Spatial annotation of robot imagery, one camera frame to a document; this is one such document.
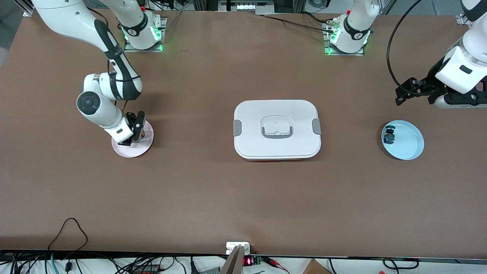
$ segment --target gray latch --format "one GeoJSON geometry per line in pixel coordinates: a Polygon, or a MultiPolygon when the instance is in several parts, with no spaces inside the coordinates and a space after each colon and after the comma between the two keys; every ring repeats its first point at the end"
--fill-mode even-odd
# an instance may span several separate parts
{"type": "Polygon", "coordinates": [[[240,120],[233,120],[233,136],[236,137],[242,134],[242,122],[240,120]]]}
{"type": "Polygon", "coordinates": [[[313,121],[311,121],[311,124],[313,125],[313,132],[315,134],[321,135],[321,126],[319,125],[319,119],[313,119],[313,121]]]}

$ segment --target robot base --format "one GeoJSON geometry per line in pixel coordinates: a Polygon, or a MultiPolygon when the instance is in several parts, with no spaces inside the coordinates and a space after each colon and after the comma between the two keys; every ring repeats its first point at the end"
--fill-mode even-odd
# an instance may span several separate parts
{"type": "Polygon", "coordinates": [[[130,146],[122,146],[117,144],[112,138],[112,147],[118,155],[125,158],[134,158],[144,154],[154,141],[154,130],[148,121],[144,123],[145,136],[137,143],[132,143],[130,146]]]}
{"type": "Polygon", "coordinates": [[[160,17],[160,15],[157,16],[160,19],[160,23],[158,20],[156,25],[160,27],[161,30],[154,30],[154,35],[160,37],[161,39],[148,49],[136,49],[130,44],[129,40],[125,36],[124,52],[162,52],[164,49],[164,37],[166,36],[166,23],[168,19],[166,17],[160,17]]]}
{"type": "MultiPolygon", "coordinates": [[[[324,29],[324,30],[333,30],[329,25],[323,23],[321,24],[321,27],[324,29]]],[[[331,40],[331,36],[333,34],[331,33],[327,33],[325,31],[323,31],[323,40],[325,42],[325,53],[326,55],[352,55],[352,56],[362,56],[364,55],[364,47],[362,46],[362,48],[355,52],[355,53],[346,53],[346,52],[342,52],[341,50],[339,50],[335,45],[331,44],[330,43],[330,40],[331,40]]]]}

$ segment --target small object on plate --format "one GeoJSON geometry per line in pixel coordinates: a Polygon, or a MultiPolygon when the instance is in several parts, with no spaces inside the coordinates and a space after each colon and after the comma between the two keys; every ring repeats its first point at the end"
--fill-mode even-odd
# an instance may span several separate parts
{"type": "Polygon", "coordinates": [[[386,151],[401,160],[416,159],[421,155],[425,147],[425,141],[419,129],[413,124],[402,120],[387,123],[382,129],[381,138],[383,139],[382,145],[386,151]],[[387,131],[392,129],[394,133],[393,143],[387,143],[385,141],[387,131]]]}
{"type": "Polygon", "coordinates": [[[386,133],[384,134],[384,143],[394,144],[394,129],[395,126],[386,126],[386,133]]]}

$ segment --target green led light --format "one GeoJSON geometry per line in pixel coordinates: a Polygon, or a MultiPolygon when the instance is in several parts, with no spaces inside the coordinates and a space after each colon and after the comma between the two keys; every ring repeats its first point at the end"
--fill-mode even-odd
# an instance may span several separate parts
{"type": "Polygon", "coordinates": [[[161,39],[161,31],[158,29],[154,29],[153,27],[150,27],[150,31],[152,32],[152,35],[154,35],[154,39],[160,40],[161,39]]]}
{"type": "Polygon", "coordinates": [[[123,28],[122,28],[122,32],[123,32],[123,36],[125,37],[125,40],[128,41],[129,39],[127,38],[127,33],[125,33],[125,30],[123,28]]]}
{"type": "Polygon", "coordinates": [[[365,35],[364,46],[367,43],[367,39],[369,38],[370,31],[365,35]]]}

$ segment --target white floor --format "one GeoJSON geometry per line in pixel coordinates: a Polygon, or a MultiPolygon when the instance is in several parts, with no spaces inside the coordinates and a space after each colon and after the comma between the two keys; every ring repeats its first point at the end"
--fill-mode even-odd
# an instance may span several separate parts
{"type": "MultiPolygon", "coordinates": [[[[302,274],[310,259],[307,258],[273,258],[285,267],[290,274],[302,274]]],[[[178,260],[184,264],[187,274],[191,273],[189,257],[178,257],[178,260]]],[[[83,259],[78,260],[83,274],[114,274],[116,273],[115,266],[106,259],[83,259]]],[[[124,266],[133,261],[133,259],[116,259],[117,264],[124,266]]],[[[327,268],[331,273],[331,268],[328,259],[317,260],[323,267],[327,268]]],[[[159,264],[160,259],[154,261],[153,264],[159,264]]],[[[161,266],[168,267],[172,262],[171,257],[164,258],[161,266]]],[[[194,257],[194,263],[199,272],[209,270],[215,267],[222,267],[225,263],[220,257],[202,256],[194,257]]],[[[66,260],[55,261],[56,267],[61,274],[64,274],[64,266],[66,260]]],[[[414,265],[411,262],[397,262],[399,267],[410,267],[414,265]]],[[[387,269],[383,266],[380,260],[350,260],[350,259],[333,259],[333,266],[337,274],[379,274],[383,271],[385,274],[396,274],[395,271],[387,269]]],[[[11,264],[0,266],[0,273],[10,273],[11,264]]],[[[251,267],[244,267],[243,274],[255,274],[264,271],[264,274],[286,274],[284,271],[270,267],[264,263],[251,267]]],[[[184,270],[177,262],[164,271],[165,274],[184,274],[184,270]]],[[[430,263],[420,262],[419,267],[414,270],[400,270],[400,274],[485,274],[487,273],[487,265],[476,264],[459,264],[459,263],[430,263]]],[[[44,261],[37,262],[31,270],[31,274],[46,274],[44,270],[44,261]]],[[[47,263],[47,274],[55,274],[51,262],[47,263]]],[[[80,274],[76,264],[73,262],[73,269],[70,274],[80,274]]]]}

